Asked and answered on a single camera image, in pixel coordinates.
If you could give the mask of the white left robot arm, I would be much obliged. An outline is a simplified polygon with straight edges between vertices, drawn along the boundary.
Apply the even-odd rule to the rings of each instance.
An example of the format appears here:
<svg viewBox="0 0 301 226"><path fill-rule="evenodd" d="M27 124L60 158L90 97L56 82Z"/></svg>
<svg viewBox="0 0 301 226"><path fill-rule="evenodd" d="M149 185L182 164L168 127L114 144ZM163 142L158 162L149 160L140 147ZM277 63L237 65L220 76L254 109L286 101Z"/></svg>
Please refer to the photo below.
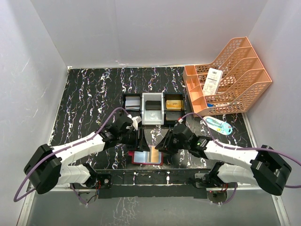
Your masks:
<svg viewBox="0 0 301 226"><path fill-rule="evenodd" d="M99 173L87 163L77 166L72 163L118 144L139 152L149 151L144 132L138 127L141 121L140 116L122 115L113 123L107 123L100 132L66 145L41 145L26 164L24 173L38 194L45 194L62 184L77 183L95 188L102 184Z"/></svg>

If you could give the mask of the orange plastic desk organizer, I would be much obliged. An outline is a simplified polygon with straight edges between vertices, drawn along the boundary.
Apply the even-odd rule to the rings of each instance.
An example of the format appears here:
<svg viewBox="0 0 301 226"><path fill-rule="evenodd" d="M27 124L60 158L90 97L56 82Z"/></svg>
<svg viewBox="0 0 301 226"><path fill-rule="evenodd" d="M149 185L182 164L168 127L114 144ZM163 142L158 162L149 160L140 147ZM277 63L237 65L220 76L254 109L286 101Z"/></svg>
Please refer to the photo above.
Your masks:
<svg viewBox="0 0 301 226"><path fill-rule="evenodd" d="M215 95L205 95L209 69L223 72ZM183 80L191 110L201 116L245 113L272 83L247 37L231 39L209 64L187 65Z"/></svg>

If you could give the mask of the aluminium frame rail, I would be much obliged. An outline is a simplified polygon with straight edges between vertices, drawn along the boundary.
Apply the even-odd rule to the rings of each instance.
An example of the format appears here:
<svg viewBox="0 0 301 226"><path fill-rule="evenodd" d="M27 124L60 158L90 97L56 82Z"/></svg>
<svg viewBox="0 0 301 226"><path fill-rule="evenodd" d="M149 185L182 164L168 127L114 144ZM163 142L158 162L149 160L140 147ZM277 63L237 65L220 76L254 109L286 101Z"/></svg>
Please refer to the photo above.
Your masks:
<svg viewBox="0 0 301 226"><path fill-rule="evenodd" d="M228 189L229 201L211 203L193 186L114 186L100 198L83 190L88 205L69 189L25 199L20 226L288 226L280 197L257 187Z"/></svg>

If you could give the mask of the black bin left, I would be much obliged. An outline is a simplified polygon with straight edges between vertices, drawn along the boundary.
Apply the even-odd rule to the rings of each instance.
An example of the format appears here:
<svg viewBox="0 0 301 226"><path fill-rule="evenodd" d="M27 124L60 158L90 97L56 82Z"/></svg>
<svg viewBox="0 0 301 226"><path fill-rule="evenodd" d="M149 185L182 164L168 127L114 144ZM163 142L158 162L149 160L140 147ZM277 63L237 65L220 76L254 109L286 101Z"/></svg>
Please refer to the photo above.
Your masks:
<svg viewBox="0 0 301 226"><path fill-rule="evenodd" d="M132 117L142 116L142 94L124 93L121 96L121 107Z"/></svg>

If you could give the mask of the red leather card holder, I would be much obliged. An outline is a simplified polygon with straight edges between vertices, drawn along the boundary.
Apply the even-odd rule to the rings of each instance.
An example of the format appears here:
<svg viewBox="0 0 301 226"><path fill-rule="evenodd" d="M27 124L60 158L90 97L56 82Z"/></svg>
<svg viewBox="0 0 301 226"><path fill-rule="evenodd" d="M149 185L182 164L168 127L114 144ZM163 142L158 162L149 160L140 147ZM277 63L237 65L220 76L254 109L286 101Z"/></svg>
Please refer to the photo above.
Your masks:
<svg viewBox="0 0 301 226"><path fill-rule="evenodd" d="M158 165L161 166L163 165L163 155L161 154L161 163L160 164L154 164L154 163L149 163L148 161L148 155L149 152L139 152L139 151L129 151L128 155L132 157L132 163L133 164L141 164L141 165Z"/></svg>

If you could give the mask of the black bin right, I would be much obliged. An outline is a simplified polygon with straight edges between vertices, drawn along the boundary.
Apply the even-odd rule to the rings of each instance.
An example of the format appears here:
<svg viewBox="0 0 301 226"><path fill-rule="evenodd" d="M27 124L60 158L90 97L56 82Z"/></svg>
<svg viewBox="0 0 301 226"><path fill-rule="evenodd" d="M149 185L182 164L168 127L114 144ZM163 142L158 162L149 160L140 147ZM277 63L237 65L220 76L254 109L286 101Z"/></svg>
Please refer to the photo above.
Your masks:
<svg viewBox="0 0 301 226"><path fill-rule="evenodd" d="M164 93L164 125L174 125L186 114L183 93Z"/></svg>

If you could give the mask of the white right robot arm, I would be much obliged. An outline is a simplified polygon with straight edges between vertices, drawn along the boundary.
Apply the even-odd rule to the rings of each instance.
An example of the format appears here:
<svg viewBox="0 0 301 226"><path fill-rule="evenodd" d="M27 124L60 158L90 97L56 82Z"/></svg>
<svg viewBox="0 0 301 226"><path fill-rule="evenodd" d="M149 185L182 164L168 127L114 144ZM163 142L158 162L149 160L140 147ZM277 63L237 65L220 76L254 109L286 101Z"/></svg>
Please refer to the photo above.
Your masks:
<svg viewBox="0 0 301 226"><path fill-rule="evenodd" d="M265 192L280 196L292 171L291 166L272 149L246 150L197 136L185 124L168 130L156 149L166 154L188 150L195 157L215 160L208 174L197 178L199 184L220 187L228 183L259 186Z"/></svg>

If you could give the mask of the white blue tape dispenser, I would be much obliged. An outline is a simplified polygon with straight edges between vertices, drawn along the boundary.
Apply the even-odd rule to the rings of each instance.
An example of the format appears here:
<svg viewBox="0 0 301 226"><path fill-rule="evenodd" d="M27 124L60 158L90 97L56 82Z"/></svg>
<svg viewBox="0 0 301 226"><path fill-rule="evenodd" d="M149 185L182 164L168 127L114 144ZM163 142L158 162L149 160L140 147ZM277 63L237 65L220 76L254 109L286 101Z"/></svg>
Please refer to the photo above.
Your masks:
<svg viewBox="0 0 301 226"><path fill-rule="evenodd" d="M221 121L211 116L205 116L203 119L206 121L210 129L213 129L222 135L230 135L233 131L232 126L225 121Z"/></svg>

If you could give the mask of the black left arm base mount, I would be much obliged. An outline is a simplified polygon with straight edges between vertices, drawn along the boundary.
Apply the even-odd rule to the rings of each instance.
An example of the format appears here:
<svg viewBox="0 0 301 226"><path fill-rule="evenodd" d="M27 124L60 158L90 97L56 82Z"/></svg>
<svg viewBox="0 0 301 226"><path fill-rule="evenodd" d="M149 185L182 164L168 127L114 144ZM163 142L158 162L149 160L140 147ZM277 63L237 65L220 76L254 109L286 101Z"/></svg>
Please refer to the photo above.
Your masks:
<svg viewBox="0 0 301 226"><path fill-rule="evenodd" d="M81 184L82 187L86 187L89 189L95 188L95 195L92 196L89 200L85 201L81 198L80 194L75 190L74 183L70 183L70 188L76 194L81 204L84 204L86 207L92 201L92 199L96 200L99 197L101 189L110 189L112 176L110 174L102 174L96 172L91 165L88 163L84 163L82 165L77 166L81 173L85 173L85 178L83 182L76 181L76 184Z"/></svg>

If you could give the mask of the white bin middle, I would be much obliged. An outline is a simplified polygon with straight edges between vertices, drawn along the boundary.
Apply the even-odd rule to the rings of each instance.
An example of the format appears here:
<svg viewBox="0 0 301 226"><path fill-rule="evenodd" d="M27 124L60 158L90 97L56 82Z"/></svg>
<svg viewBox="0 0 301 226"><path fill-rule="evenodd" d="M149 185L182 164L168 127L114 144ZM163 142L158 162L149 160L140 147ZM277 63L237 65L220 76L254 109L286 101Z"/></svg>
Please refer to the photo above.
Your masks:
<svg viewBox="0 0 301 226"><path fill-rule="evenodd" d="M163 93L142 93L142 125L164 124Z"/></svg>

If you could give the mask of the black bin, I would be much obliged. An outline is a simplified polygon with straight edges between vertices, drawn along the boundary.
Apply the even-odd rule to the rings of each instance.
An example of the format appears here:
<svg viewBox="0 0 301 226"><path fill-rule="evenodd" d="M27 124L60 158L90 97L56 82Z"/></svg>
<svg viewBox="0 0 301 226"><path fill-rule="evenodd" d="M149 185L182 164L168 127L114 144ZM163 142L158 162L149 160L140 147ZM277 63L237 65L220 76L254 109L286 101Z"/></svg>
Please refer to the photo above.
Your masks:
<svg viewBox="0 0 301 226"><path fill-rule="evenodd" d="M121 96L121 107L132 117L142 116L142 94L124 93Z"/></svg>
<svg viewBox="0 0 301 226"><path fill-rule="evenodd" d="M183 93L164 93L164 125L174 125L186 114Z"/></svg>

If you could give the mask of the white paper receipt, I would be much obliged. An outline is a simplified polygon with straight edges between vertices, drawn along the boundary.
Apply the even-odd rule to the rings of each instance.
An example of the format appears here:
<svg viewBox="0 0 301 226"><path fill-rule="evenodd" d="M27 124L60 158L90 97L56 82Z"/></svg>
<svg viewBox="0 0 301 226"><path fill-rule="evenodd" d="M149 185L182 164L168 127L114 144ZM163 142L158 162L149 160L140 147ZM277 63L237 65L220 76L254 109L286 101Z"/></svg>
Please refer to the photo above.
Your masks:
<svg viewBox="0 0 301 226"><path fill-rule="evenodd" d="M204 96L215 95L223 76L222 70L209 68L203 87Z"/></svg>

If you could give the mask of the white VIP chip card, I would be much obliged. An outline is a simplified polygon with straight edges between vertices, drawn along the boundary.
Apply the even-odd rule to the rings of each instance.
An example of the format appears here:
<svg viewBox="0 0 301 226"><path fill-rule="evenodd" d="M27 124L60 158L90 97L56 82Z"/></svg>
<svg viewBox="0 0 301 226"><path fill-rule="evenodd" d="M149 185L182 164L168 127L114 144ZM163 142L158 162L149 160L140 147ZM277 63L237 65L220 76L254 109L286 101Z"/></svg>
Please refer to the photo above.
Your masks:
<svg viewBox="0 0 301 226"><path fill-rule="evenodd" d="M140 97L139 96L126 96L125 109L126 110L140 110Z"/></svg>

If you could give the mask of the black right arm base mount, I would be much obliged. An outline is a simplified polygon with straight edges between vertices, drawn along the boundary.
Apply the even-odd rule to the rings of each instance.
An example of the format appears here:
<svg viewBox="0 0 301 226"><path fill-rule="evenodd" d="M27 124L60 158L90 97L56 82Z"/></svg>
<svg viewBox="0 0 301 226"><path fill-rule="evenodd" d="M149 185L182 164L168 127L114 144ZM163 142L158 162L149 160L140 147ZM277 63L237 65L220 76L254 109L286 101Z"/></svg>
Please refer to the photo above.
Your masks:
<svg viewBox="0 0 301 226"><path fill-rule="evenodd" d="M234 184L233 193L228 197L229 183L222 182L217 176L197 173L193 178L188 179L188 183L195 188L216 188L216 190L207 191L207 198L210 203L218 205L229 203L234 198L238 186Z"/></svg>

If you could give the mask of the gold magnetic stripe card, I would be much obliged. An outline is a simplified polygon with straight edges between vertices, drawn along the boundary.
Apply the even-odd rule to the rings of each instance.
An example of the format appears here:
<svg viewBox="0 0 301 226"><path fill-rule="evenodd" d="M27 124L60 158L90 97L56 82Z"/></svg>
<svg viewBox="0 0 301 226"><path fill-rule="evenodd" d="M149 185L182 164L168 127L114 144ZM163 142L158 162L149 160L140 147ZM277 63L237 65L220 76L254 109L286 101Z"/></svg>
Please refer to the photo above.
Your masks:
<svg viewBox="0 0 301 226"><path fill-rule="evenodd" d="M155 146L150 146L150 153L148 155L149 163L160 164L161 163L161 152L155 148Z"/></svg>

